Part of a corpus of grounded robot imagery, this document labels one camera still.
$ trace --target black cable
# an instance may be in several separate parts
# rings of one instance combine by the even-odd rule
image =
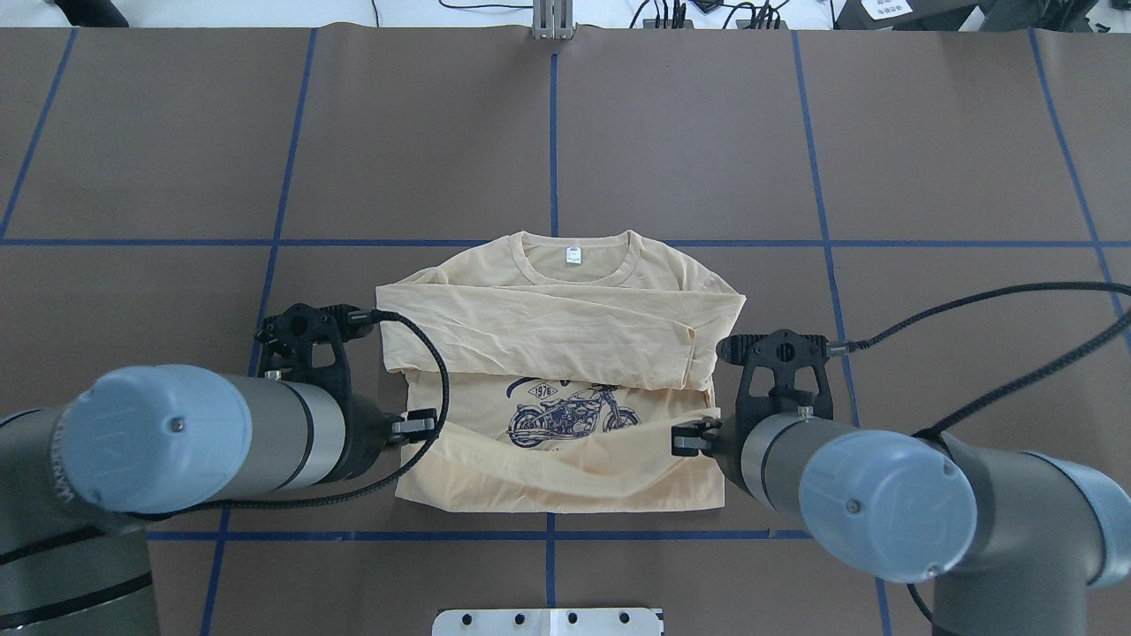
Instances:
[[[770,12],[770,0],[766,2],[758,9],[757,17],[746,25],[746,28],[761,28],[762,23],[767,19]]]
[[[51,3],[67,16],[72,26],[130,26],[111,0],[54,0]]]
[[[863,341],[854,341],[844,343],[847,346],[847,352],[852,353],[854,351],[862,351],[872,346],[875,346],[880,342],[891,337],[892,335],[906,329],[907,327],[924,320],[932,316],[938,316],[944,311],[950,311],[951,309],[958,309],[959,307],[966,307],[967,304],[974,304],[975,302],[981,302],[984,300],[990,300],[993,298],[1000,298],[1003,295],[1018,294],[1025,292],[1043,292],[1043,291],[1095,291],[1095,292],[1111,292],[1131,296],[1131,286],[1122,285],[1120,283],[1099,283],[1099,282],[1056,282],[1056,283],[1029,283],[1026,285],[1011,285],[1008,287],[1001,287],[999,290],[993,290],[988,292],[983,292],[979,294],[969,295],[958,300],[952,300],[950,302],[940,304],[938,307],[932,307],[931,309],[921,311],[901,323],[897,323],[891,327],[884,329],[880,334],[872,336]],[[1000,387],[986,393],[982,397],[969,402],[961,409],[955,411],[953,413],[947,415],[946,418],[939,420],[934,424],[920,430],[914,435],[914,437],[922,439],[936,439],[943,431],[950,427],[957,424],[958,422],[969,418],[974,413],[990,406],[994,402],[1017,393],[1022,388],[1036,384],[1048,376],[1064,369],[1069,364],[1089,355],[1112,338],[1117,336],[1122,330],[1126,329],[1131,325],[1131,313],[1124,313],[1119,320],[1107,327],[1099,335],[1089,340],[1088,342],[1081,344],[1080,346],[1069,351],[1068,353],[1061,355],[1060,358],[1048,362],[1047,364],[1038,368],[1037,370],[1026,373],[1010,383],[1003,384]]]
[[[925,618],[931,625],[934,625],[934,613],[932,613],[931,608],[927,608],[926,603],[923,602],[923,596],[920,596],[918,587],[915,587],[914,583],[908,583],[907,591],[910,592],[912,600],[915,601],[915,607],[923,612],[923,618]]]
[[[103,587],[102,590],[96,590],[88,594],[67,599],[66,601],[58,601],[46,605],[40,605],[37,608],[0,614],[0,631],[7,631],[9,629],[20,630],[38,622],[54,620],[57,618],[86,611],[128,596],[138,590],[145,590],[150,585],[153,585],[153,571],[147,571],[116,585]]]
[[[440,370],[440,415],[435,422],[435,430],[420,450],[416,452],[405,465],[400,466],[388,476],[380,479],[369,485],[364,485],[356,490],[351,490],[349,492],[342,492],[339,495],[329,495],[326,497],[312,497],[309,499],[290,499],[283,501],[267,501],[267,500],[256,500],[256,499],[224,499],[218,501],[205,501],[204,504],[198,504],[191,508],[181,510],[181,513],[189,513],[193,510],[207,510],[213,508],[239,508],[239,509],[254,509],[254,510],[286,510],[291,508],[311,508],[314,506],[329,506],[331,504],[342,504],[344,501],[349,501],[357,499],[359,497],[364,497],[371,492],[378,491],[387,485],[396,482],[398,479],[405,475],[413,466],[415,466],[423,457],[424,454],[432,448],[437,438],[440,437],[440,431],[443,430],[443,423],[448,420],[448,403],[451,390],[451,383],[448,378],[448,367],[443,363],[443,359],[440,358],[440,352],[437,351],[435,345],[429,340],[428,335],[416,326],[415,323],[405,318],[404,316],[396,312],[380,312],[381,320],[395,320],[402,325],[408,327],[413,334],[424,344],[428,352],[432,354],[432,360],[435,361],[437,368]]]
[[[723,20],[723,28],[726,28],[727,26],[731,25],[731,18],[734,17],[734,12],[743,7],[750,8],[750,22],[754,22],[754,12],[758,11],[758,7],[754,7],[753,2],[739,2],[737,5],[731,7],[731,12],[727,14],[726,19]]]
[[[651,1],[653,5],[656,3],[656,0],[650,0],[650,1]],[[649,0],[644,0],[644,2],[640,2],[640,6],[637,7],[637,12],[632,14],[632,22],[629,23],[629,28],[636,28],[636,20],[637,20],[637,18],[640,17],[640,14],[644,11],[644,8],[648,6],[648,2],[649,2]],[[658,5],[656,6],[656,20],[659,22],[659,6]]]
[[[444,0],[437,0],[441,7],[449,9],[533,9],[533,5],[449,5]]]
[[[57,548],[66,548],[67,545],[81,543],[83,541],[97,539],[103,535],[104,533],[101,530],[94,527],[93,525],[87,525],[71,532],[49,536],[48,539],[42,539],[35,543],[31,543],[28,545],[24,545],[23,548],[17,548],[0,555],[0,567],[20,559],[26,559],[32,555],[38,555],[40,552],[46,552],[48,550],[54,550]]]
[[[1072,15],[1072,10],[1074,8],[1076,8],[1076,0],[1068,0],[1068,2],[1064,3],[1063,14],[1061,14],[1060,26],[1056,27],[1056,31],[1064,31],[1064,27],[1068,25],[1068,18],[1069,16]]]
[[[774,15],[777,16],[774,19],[774,28],[782,28],[782,11],[780,11],[780,9],[782,9],[782,7],[785,7],[788,3],[789,3],[789,0],[785,0],[785,2],[782,2],[777,7],[774,7]]]

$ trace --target blue tape line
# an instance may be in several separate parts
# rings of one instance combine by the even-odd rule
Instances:
[[[219,532],[150,530],[145,538],[147,541],[217,541]]]
[[[299,152],[299,136],[302,132],[302,112],[307,105],[307,88],[310,86],[310,69],[314,61],[314,45],[318,42],[318,28],[310,29],[310,43],[307,45],[307,65],[302,71],[302,86],[299,88],[299,104],[294,110],[294,126],[291,130],[291,147],[287,151],[286,169],[283,171],[283,188],[279,191],[278,212],[275,215],[275,231],[271,234],[271,251],[267,257],[267,273],[264,275],[264,291],[259,296],[259,312],[256,317],[256,326],[262,324],[267,316],[267,302],[271,295],[271,285],[275,282],[275,263],[279,253],[279,240],[283,238],[283,222],[286,220],[286,204],[291,196],[291,177],[294,173],[294,157]],[[251,344],[251,361],[248,363],[248,376],[256,373],[256,361],[259,358],[259,342]]]
[[[546,607],[558,607],[558,521],[546,513]]]
[[[888,609],[888,588],[883,585],[883,579],[875,577],[875,599],[880,603],[880,627],[883,636],[891,636],[891,611]]]
[[[0,246],[10,247],[411,247],[411,248],[474,248],[489,239],[0,239]],[[753,239],[699,240],[673,239],[664,243],[673,248],[823,248],[823,240]],[[1007,249],[1093,249],[1091,241],[1015,241],[1015,240],[865,240],[830,239],[834,248],[1007,248]],[[1131,248],[1131,241],[1099,241],[1106,249]]]
[[[550,235],[558,235],[558,53],[550,55]]]
[[[442,542],[442,541],[797,541],[812,539],[801,530],[556,530],[556,515],[546,518],[546,530],[512,531],[228,531],[221,519],[222,531],[149,531],[149,541],[224,541],[231,542]]]
[[[208,636],[211,631],[211,614],[216,607],[216,593],[219,590],[219,573],[224,565],[224,535],[227,533],[227,522],[231,510],[225,509],[219,515],[219,531],[216,538],[216,551],[213,552],[213,570],[208,577],[208,595],[205,596],[205,611],[200,617],[200,636]]]
[[[283,189],[279,192],[278,213],[275,216],[275,232],[271,237],[271,252],[267,258],[267,273],[264,275],[264,291],[259,298],[259,315],[256,319],[256,328],[264,321],[267,311],[267,299],[271,294],[271,282],[275,277],[275,260],[278,257],[279,239],[283,235],[283,221],[286,216],[287,195],[291,189],[291,175],[294,171],[294,156],[299,149],[299,134],[302,130],[302,111],[307,103],[307,87],[310,85],[310,69],[314,60],[314,44],[318,42],[318,28],[310,29],[310,43],[307,45],[307,63],[302,71],[302,86],[299,88],[299,104],[294,112],[294,127],[291,131],[291,148],[287,152],[286,170],[283,173]],[[259,343],[251,346],[251,360],[248,362],[248,376],[256,372],[256,361],[259,358]],[[211,630],[211,610],[216,601],[216,588],[219,585],[221,567],[224,562],[224,542],[227,534],[227,522],[231,516],[230,509],[224,509],[219,521],[219,538],[216,540],[216,553],[213,559],[213,573],[208,579],[208,596],[205,601],[205,613],[200,620],[200,636],[208,636]]]
[[[75,48],[75,40],[78,37],[78,28],[71,28],[71,34],[67,38],[67,46],[63,49],[63,57],[59,60],[55,69],[55,77],[51,80],[51,88],[48,91],[48,98],[43,102],[43,110],[40,111],[40,119],[35,122],[35,130],[32,132],[32,140],[27,144],[27,152],[24,153],[24,163],[19,165],[19,173],[16,174],[16,183],[11,188],[11,196],[8,197],[8,207],[3,210],[3,218],[0,220],[0,239],[8,233],[8,224],[11,223],[11,215],[16,210],[16,201],[19,199],[19,190],[24,187],[24,179],[27,170],[32,166],[32,157],[35,156],[35,147],[40,144],[40,135],[43,134],[43,126],[48,122],[48,114],[51,112],[51,104],[55,101],[55,93],[59,84],[63,79],[63,69],[70,60],[70,52]]]
[[[776,541],[769,530],[560,530],[558,541]]]
[[[1037,32],[1029,28],[1029,45],[1033,48],[1033,60],[1037,66],[1037,77],[1041,79],[1041,92],[1045,96],[1045,105],[1048,108],[1048,118],[1053,123],[1053,131],[1056,134],[1056,143],[1060,144],[1061,154],[1064,156],[1064,164],[1068,166],[1069,178],[1072,180],[1072,190],[1076,191],[1076,200],[1080,204],[1080,213],[1083,215],[1083,223],[1088,227],[1088,235],[1091,238],[1091,246],[1096,250],[1096,260],[1099,261],[1099,269],[1104,273],[1104,281],[1112,282],[1112,272],[1107,267],[1107,257],[1099,242],[1099,233],[1096,231],[1096,222],[1088,207],[1088,198],[1083,195],[1083,187],[1080,186],[1080,175],[1076,170],[1076,162],[1072,161],[1072,153],[1068,148],[1068,140],[1064,139],[1064,130],[1061,128],[1060,117],[1056,114],[1056,105],[1053,103],[1052,91],[1048,89],[1048,77],[1045,75],[1045,63],[1041,59],[1041,45],[1037,43]],[[1108,294],[1112,299],[1112,308],[1115,315],[1123,316],[1123,308],[1116,294]],[[1131,353],[1131,333],[1123,332],[1123,342]]]
[[[269,247],[270,239],[3,239],[0,244],[12,247],[67,248],[217,248],[217,247]]]
[[[805,532],[804,530],[779,530],[774,533],[772,539],[779,541],[800,541],[812,539],[813,535]]]
[[[836,265],[832,260],[832,241],[829,237],[829,220],[824,213],[824,190],[821,187],[821,171],[817,164],[817,143],[813,139],[813,121],[809,112],[809,94],[805,91],[805,68],[801,59],[801,38],[796,31],[789,32],[793,38],[793,60],[797,69],[797,92],[801,95],[801,115],[805,123],[805,143],[809,146],[809,169],[813,178],[813,194],[817,197],[817,218],[821,225],[821,241],[824,249],[824,269],[829,278],[829,292],[832,295],[832,316],[837,324],[837,340],[846,340],[845,318],[840,310],[840,289],[837,286]],[[848,399],[852,403],[852,424],[860,428],[860,412],[856,409],[856,383],[852,377],[852,362],[848,356],[840,358],[840,366],[848,385]]]

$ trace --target t-shirt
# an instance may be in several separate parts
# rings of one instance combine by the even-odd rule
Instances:
[[[454,512],[722,506],[714,459],[673,457],[671,426],[718,415],[715,344],[744,301],[631,231],[518,232],[377,287],[377,307],[420,325],[451,380],[444,430],[397,496]],[[438,406],[424,346],[399,325],[383,323],[381,335],[409,409]]]

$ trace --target white label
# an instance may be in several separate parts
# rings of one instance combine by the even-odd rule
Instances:
[[[913,11],[907,0],[861,0],[873,20],[883,20]]]

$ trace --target motorcycle print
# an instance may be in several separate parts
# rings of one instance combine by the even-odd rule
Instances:
[[[549,439],[580,439],[593,433],[601,414],[606,411],[602,431],[612,431],[640,423],[636,411],[616,404],[618,387],[593,385],[569,397],[542,402],[538,406],[519,404],[507,428],[511,442],[520,448],[534,448]]]

